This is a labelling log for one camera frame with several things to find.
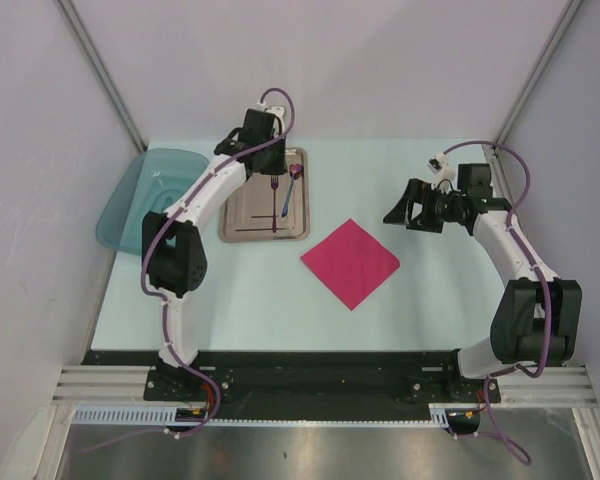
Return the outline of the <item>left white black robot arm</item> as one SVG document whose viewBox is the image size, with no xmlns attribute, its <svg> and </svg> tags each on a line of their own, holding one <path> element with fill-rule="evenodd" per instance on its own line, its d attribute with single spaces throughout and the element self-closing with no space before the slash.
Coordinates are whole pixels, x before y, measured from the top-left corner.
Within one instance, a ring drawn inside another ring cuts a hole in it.
<svg viewBox="0 0 600 480">
<path fill-rule="evenodd" d="M 243 124 L 214 148 L 202 175 L 162 213 L 142 222 L 141 289 L 160 302 L 163 345 L 159 358 L 172 367 L 166 387 L 177 398 L 194 397 L 201 376 L 189 368 L 199 348 L 184 328 L 184 310 L 208 270 L 203 230 L 224 202 L 253 174 L 285 172 L 285 140 L 292 122 L 283 107 L 250 108 Z"/>
</svg>

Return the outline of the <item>pink paper napkin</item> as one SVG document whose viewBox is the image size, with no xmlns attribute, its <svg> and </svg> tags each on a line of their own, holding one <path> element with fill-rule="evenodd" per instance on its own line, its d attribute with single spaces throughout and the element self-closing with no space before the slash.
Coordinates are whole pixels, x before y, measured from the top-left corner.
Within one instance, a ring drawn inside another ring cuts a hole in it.
<svg viewBox="0 0 600 480">
<path fill-rule="evenodd" d="M 303 254 L 301 261 L 350 311 L 400 267 L 400 260 L 353 219 Z"/>
</svg>

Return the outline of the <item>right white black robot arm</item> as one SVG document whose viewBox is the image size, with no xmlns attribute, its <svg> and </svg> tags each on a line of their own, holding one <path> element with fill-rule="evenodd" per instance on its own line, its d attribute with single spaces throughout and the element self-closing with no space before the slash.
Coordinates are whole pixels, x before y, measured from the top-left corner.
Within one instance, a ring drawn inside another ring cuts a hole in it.
<svg viewBox="0 0 600 480">
<path fill-rule="evenodd" d="M 456 353 L 456 365 L 441 376 L 443 393 L 464 401 L 477 379 L 519 371 L 538 378 L 552 364 L 569 360 L 575 350 L 582 289 L 546 265 L 522 232 L 512 204 L 497 197 L 486 163 L 451 167 L 432 159 L 434 177 L 412 178 L 385 215 L 388 225 L 441 233 L 447 224 L 464 227 L 487 253 L 504 292 L 487 337 Z"/>
</svg>

